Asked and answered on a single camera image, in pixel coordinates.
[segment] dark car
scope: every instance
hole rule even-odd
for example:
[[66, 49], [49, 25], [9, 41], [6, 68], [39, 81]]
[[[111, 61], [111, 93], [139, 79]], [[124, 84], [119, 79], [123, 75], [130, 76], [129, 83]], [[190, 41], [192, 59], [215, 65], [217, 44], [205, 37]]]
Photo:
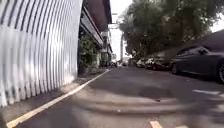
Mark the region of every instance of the dark car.
[[224, 82], [224, 52], [205, 46], [191, 46], [178, 52], [172, 60], [172, 73], [187, 72], [214, 76]]
[[151, 60], [151, 67], [153, 70], [162, 70], [170, 68], [170, 60], [165, 59], [164, 57], [154, 57]]

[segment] car wheel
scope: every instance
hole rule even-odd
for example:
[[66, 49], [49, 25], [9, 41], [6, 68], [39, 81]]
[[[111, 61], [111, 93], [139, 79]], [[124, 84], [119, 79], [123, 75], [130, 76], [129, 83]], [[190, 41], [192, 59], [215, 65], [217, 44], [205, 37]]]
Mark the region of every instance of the car wheel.
[[172, 74], [178, 74], [178, 70], [177, 70], [177, 65], [176, 64], [173, 64], [172, 66]]
[[219, 80], [224, 83], [224, 62], [222, 62], [218, 69]]

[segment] asphalt road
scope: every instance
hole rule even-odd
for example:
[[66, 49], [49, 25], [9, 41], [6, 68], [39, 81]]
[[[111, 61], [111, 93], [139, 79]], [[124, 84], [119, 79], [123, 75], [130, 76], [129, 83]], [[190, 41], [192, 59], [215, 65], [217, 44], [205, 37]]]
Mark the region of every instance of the asphalt road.
[[223, 128], [223, 92], [207, 78], [117, 68], [18, 128]]

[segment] pavement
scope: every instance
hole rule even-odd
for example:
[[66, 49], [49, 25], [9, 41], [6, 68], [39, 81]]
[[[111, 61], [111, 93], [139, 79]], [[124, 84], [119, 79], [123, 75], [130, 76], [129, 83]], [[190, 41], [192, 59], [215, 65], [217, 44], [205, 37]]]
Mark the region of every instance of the pavement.
[[117, 68], [17, 128], [223, 128], [224, 85]]

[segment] corrugated metal wall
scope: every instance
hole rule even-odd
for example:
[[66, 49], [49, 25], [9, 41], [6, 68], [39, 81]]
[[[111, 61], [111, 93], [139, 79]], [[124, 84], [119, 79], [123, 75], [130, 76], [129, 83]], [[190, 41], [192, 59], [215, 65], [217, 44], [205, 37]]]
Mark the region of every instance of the corrugated metal wall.
[[77, 76], [82, 0], [1, 0], [0, 106]]

